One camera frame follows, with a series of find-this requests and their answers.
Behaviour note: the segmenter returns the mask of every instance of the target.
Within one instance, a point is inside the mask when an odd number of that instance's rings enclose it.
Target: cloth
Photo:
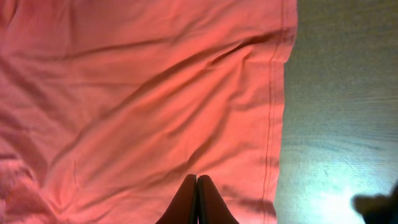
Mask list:
[[[295,0],[0,1],[0,221],[155,223],[207,174],[275,223]]]

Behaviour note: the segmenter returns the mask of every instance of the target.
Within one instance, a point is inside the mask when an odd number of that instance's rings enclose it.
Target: dark wooden surface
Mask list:
[[[398,179],[398,1],[298,0],[285,66],[279,223],[363,223]]]

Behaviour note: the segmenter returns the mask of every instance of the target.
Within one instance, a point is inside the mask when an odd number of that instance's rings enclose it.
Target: wrinkled fabric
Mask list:
[[[207,174],[275,223],[295,0],[0,2],[0,222],[155,223]]]

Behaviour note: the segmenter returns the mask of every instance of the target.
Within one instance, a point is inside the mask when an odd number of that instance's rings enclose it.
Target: wood grain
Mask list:
[[[285,102],[279,223],[363,223],[398,179],[398,1],[298,0]]]

